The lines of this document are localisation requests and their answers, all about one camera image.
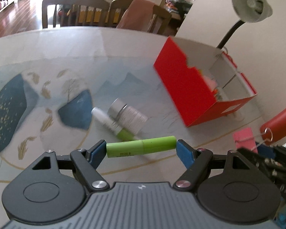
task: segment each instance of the gray gripper base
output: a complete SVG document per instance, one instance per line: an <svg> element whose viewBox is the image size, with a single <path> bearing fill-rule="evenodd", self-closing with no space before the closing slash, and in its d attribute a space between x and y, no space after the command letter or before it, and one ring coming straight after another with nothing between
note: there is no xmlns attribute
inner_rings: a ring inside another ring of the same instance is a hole
<svg viewBox="0 0 286 229"><path fill-rule="evenodd" d="M52 225L10 221L4 229L278 229L272 221L233 225L220 221L198 204L191 193L169 183L116 183L94 193L73 217Z"/></svg>

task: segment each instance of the blue painted shape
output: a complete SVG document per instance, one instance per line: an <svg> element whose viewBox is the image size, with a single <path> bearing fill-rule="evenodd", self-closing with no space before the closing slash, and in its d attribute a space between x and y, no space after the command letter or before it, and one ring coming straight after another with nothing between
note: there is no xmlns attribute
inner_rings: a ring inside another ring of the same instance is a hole
<svg viewBox="0 0 286 229"><path fill-rule="evenodd" d="M184 146L180 141L177 141L176 153L187 169L195 163L193 152Z"/></svg>
<svg viewBox="0 0 286 229"><path fill-rule="evenodd" d="M107 154L106 145L107 143L106 141L104 141L93 152L91 152L89 163L94 169L96 169L101 164L104 157L106 156Z"/></svg>
<svg viewBox="0 0 286 229"><path fill-rule="evenodd" d="M72 101L58 110L63 124L73 128L88 130L91 124L92 98L88 89L83 90Z"/></svg>
<svg viewBox="0 0 286 229"><path fill-rule="evenodd" d="M18 74L0 90L0 152L11 142L27 108L23 84L22 75Z"/></svg>

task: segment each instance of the painted tree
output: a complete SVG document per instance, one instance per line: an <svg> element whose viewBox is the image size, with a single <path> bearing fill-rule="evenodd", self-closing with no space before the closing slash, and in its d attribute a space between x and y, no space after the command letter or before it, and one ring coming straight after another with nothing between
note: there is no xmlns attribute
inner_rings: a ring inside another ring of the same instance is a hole
<svg viewBox="0 0 286 229"><path fill-rule="evenodd" d="M70 101L71 93L75 93L80 87L80 83L77 79L69 79L63 84L63 94L67 94L68 102Z"/></svg>

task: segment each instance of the gold circle line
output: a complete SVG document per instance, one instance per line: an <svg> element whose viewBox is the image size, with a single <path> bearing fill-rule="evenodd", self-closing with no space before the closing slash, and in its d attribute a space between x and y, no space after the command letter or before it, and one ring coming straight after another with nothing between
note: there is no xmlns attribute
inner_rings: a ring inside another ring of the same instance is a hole
<svg viewBox="0 0 286 229"><path fill-rule="evenodd" d="M247 126L248 124L250 124L250 123L256 121L257 119L259 119L259 118L261 118L261 117L262 117L262 116L259 116L259 117L255 118L254 120L252 120L252 121L250 121L250 122L248 122L248 123L246 123L246 124L244 124L244 125L242 125L242 126L240 126L240 127L238 127L238 128L235 128L234 130L231 130L231 131L229 131L229 132L227 132L227 133L225 133L225 134L223 134L223 135L221 135L221 136L219 136L219 137L217 137L217 138L214 138L214 139L212 139L212 140L210 140L210 141L208 141L208 142L205 142L205 143L203 143L203 144L200 144L200 145L196 146L195 149L201 148L201 147L204 146L204 145L207 145L207 144L212 143L212 142L214 142L214 141L216 141L216 140L219 140L219 139L221 139L221 138L223 138L223 137L229 135L230 133L233 133L233 132L239 130L240 128L242 128L242 127L244 127L244 126ZM124 168L124 169L119 169L119 170L113 170L113 171L104 172L104 173L100 173L100 174L101 174L102 176L106 176L106 175L111 175L111 174L115 174L115 173L119 173L119 172L124 172L124 171L132 170L132 169L137 169L137 168L144 167L144 166L147 166L147 165L150 165L150 164L154 164L154 163L160 162L160 161L162 161L162 160L166 160L166 159L169 159L169 158L172 158L172 157L176 157L176 156L177 156L177 155L174 154L174 155L171 155L171 156L167 156L167 157L159 158L159 159L156 159L156 160L152 160L152 161L149 161L149 162L144 163L144 164L139 164L139 165L135 165L135 166L132 166L132 167L128 167L128 168Z"/></svg>

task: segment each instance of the dining table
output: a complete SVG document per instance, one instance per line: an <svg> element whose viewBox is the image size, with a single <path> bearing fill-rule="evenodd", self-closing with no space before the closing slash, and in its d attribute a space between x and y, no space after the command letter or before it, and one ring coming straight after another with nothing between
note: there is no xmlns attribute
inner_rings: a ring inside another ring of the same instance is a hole
<svg viewBox="0 0 286 229"><path fill-rule="evenodd" d="M0 38L0 227L8 222L1 202L4 188L43 152L66 155L101 139L119 141L91 115L94 107L107 112L117 98L148 117L138 134L141 139L173 135L194 149L226 154L235 149L235 131L251 127L259 133L264 120L254 99L237 115L186 127L153 68L166 40L100 27L43 29ZM174 183L185 170L176 150L105 157L97 168L110 185ZM72 176L71 171L61 172Z"/></svg>

